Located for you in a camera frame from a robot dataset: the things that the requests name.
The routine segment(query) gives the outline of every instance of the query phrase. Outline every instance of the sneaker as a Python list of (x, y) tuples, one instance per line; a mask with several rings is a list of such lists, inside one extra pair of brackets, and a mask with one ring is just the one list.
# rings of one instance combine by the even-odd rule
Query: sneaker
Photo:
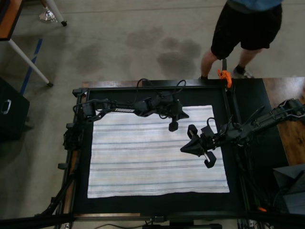
[(239, 79), (254, 79), (254, 76), (250, 72), (245, 70), (242, 74), (239, 74), (235, 68), (233, 70), (233, 76)]

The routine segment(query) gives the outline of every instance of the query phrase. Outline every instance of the table leg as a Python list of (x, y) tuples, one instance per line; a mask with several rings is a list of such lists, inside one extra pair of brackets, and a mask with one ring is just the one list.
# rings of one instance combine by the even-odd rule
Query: table leg
[(54, 0), (46, 0), (47, 5), (51, 8), (52, 12), (54, 13), (57, 21), (59, 21), (63, 26), (67, 26), (67, 21), (63, 20), (61, 13), (59, 12)]
[(34, 63), (24, 54), (24, 52), (16, 45), (16, 43), (10, 39), (8, 43), (11, 45), (13, 50), (15, 50), (24, 60), (25, 62), (43, 79), (44, 82), (47, 83), (49, 87), (53, 87), (53, 84), (42, 74), (42, 72), (34, 65)]

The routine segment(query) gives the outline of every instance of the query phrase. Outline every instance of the white striped towel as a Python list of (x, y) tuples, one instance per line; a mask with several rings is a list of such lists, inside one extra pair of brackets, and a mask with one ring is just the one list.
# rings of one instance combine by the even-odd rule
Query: white striped towel
[[(110, 113), (94, 122), (88, 198), (156, 196), (174, 192), (229, 192), (221, 148), (208, 169), (205, 157), (180, 152), (190, 139), (188, 125), (200, 129), (213, 117), (212, 106), (190, 106), (179, 129), (168, 130), (171, 119)], [(216, 132), (215, 122), (211, 120)]]

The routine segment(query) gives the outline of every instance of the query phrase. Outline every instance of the box handle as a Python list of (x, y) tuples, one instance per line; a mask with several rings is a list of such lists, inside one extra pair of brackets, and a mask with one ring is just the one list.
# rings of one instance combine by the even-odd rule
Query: box handle
[[(3, 107), (4, 107), (5, 103), (9, 103), (9, 104), (8, 104), (8, 108), (6, 109), (6, 111), (3, 111)], [(7, 115), (7, 113), (10, 111), (10, 105), (11, 105), (10, 99), (4, 101), (4, 103), (2, 104), (2, 108), (1, 108), (1, 114)]]

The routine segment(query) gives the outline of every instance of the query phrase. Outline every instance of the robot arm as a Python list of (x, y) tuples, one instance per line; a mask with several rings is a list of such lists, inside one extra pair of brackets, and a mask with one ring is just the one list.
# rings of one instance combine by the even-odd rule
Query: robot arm
[(204, 155), (206, 160), (204, 163), (208, 168), (214, 166), (216, 157), (210, 149), (233, 143), (243, 146), (250, 143), (254, 136), (280, 122), (305, 120), (305, 105), (299, 100), (290, 99), (279, 104), (269, 113), (254, 118), (264, 107), (260, 107), (244, 124), (234, 124), (229, 122), (221, 127), (219, 133), (214, 134), (211, 127), (206, 126), (201, 129), (200, 137), (197, 135), (198, 130), (194, 125), (189, 125), (188, 136), (191, 141), (181, 148), (181, 152), (194, 154), (197, 156)]
[(142, 101), (131, 103), (119, 103), (115, 100), (91, 100), (80, 104), (85, 122), (95, 122), (102, 119), (110, 112), (134, 113), (140, 117), (148, 117), (152, 114), (158, 114), (160, 118), (171, 118), (169, 124), (171, 132), (178, 129), (177, 121), (189, 116), (183, 112), (182, 104), (175, 96), (169, 92), (160, 93), (154, 99), (146, 98)]

